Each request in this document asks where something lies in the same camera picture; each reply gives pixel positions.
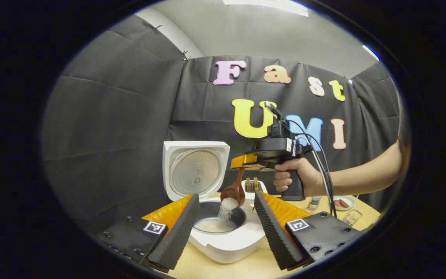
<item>hand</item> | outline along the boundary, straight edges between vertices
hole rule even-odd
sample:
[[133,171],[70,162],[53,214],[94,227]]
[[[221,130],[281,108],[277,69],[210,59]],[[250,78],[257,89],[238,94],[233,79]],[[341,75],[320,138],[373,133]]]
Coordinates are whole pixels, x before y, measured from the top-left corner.
[[297,170],[307,196],[326,196],[322,176],[305,158],[292,159],[280,165],[274,166],[273,184],[278,192],[283,192],[292,184],[290,173],[287,170]]

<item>table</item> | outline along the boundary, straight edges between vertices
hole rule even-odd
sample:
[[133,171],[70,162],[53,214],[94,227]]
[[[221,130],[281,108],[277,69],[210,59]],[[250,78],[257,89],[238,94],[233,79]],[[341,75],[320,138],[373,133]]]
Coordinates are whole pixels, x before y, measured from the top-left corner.
[[[212,194],[209,197],[214,198],[218,196],[220,196],[220,193]],[[355,201],[355,205],[350,210],[356,209],[363,214],[354,224],[354,229],[363,230],[377,221],[379,212],[354,196],[350,197]],[[305,209],[310,200],[311,198],[306,198],[304,201],[289,201],[289,203]],[[343,219],[350,210],[337,210],[337,217],[340,220]],[[321,211],[329,212],[328,198],[326,196],[321,198],[315,212]],[[295,271],[297,269],[291,271],[286,269],[280,270],[269,248],[268,241],[264,238],[261,245],[252,254],[240,261],[228,264],[217,263],[211,260],[190,242],[187,242],[184,252],[178,260],[177,267],[174,270],[170,270],[168,275],[179,279],[272,279]]]

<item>wooden ladle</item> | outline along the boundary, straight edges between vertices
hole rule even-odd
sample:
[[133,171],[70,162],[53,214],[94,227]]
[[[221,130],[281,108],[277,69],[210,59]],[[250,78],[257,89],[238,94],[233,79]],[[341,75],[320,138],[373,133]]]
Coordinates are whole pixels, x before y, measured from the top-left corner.
[[238,206],[241,207],[245,202],[245,192],[242,188],[242,176],[244,175],[245,168],[238,169],[237,180],[230,186],[221,191],[221,201],[225,198],[234,198],[238,202]]

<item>blue letter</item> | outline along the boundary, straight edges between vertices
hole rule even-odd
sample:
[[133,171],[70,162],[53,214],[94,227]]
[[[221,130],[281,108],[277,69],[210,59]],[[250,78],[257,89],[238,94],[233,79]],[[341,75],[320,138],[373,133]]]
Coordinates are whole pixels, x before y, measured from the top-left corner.
[[[300,127],[302,127],[302,129],[304,129],[304,131],[306,131],[306,133],[313,136],[318,141],[318,143],[321,144],[321,125],[322,125],[321,119],[316,118],[316,117],[311,118],[311,121],[309,122],[307,129],[304,127],[304,122],[302,122],[302,119],[300,118],[299,115],[289,114],[285,117],[285,119],[292,120],[292,121],[299,123]],[[296,134],[302,133],[302,130],[300,129],[299,126],[297,126],[293,122],[289,122],[289,123],[290,123],[290,130],[292,131],[292,133],[296,133]],[[319,145],[317,145],[317,143],[313,139],[310,139],[310,141],[311,141],[314,149],[316,150],[316,152],[319,152],[320,151]],[[299,139],[299,143],[301,145],[307,146],[307,142],[303,138]]]

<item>foam letter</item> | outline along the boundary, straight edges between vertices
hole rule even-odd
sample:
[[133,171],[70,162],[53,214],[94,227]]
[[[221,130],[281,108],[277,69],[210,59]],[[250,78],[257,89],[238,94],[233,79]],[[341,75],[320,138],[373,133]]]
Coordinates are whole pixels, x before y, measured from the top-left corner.
[[333,148],[336,150],[345,149],[347,147],[343,137],[343,124],[345,124],[345,122],[342,119],[335,118],[331,119],[331,123],[335,129],[335,142],[333,143]]
[[[300,127],[302,127],[302,129],[304,129],[304,131],[308,134],[310,134],[311,136],[313,136],[319,144],[321,144],[321,125],[322,125],[322,120],[316,117],[311,118],[311,121],[309,122],[309,125],[307,126],[307,129],[304,127],[304,122],[302,122],[302,119],[299,115],[294,115],[294,114],[290,114],[287,115],[285,117],[285,119],[287,120],[293,120],[297,123],[299,123]],[[302,129],[299,128],[299,126],[297,126],[295,123],[290,122],[290,131],[292,131],[292,133],[295,134],[301,134],[302,133]],[[321,149],[319,148],[318,143],[316,143],[313,139],[309,139],[314,147],[314,149],[318,152]],[[307,146],[308,143],[305,139],[300,138],[299,139],[299,143],[301,145]]]
[[282,66],[271,65],[264,67],[264,80],[268,83],[290,83],[292,79],[288,76],[286,69]]
[[234,78],[237,78],[240,75],[240,69],[247,66],[245,61],[242,60],[218,61],[216,62],[216,65],[218,65],[218,74],[213,81],[214,85],[232,85],[234,81],[230,78],[230,74],[232,74]]
[[324,96],[324,89],[322,88],[322,83],[319,80],[319,78],[315,78],[313,76],[310,76],[308,79],[309,84],[311,85],[309,89],[313,92],[314,95],[317,95],[319,97]]
[[264,112],[262,126],[256,128],[251,126],[251,108],[254,106],[254,102],[246,99],[232,101],[232,105],[235,107],[233,125],[237,133],[247,138],[264,138],[268,135],[268,126],[273,124],[273,114],[264,107],[264,103],[264,101],[259,103]]
[[329,84],[333,87],[333,95],[339,101],[345,101],[345,96],[342,95],[343,86],[338,84],[338,81],[330,81]]

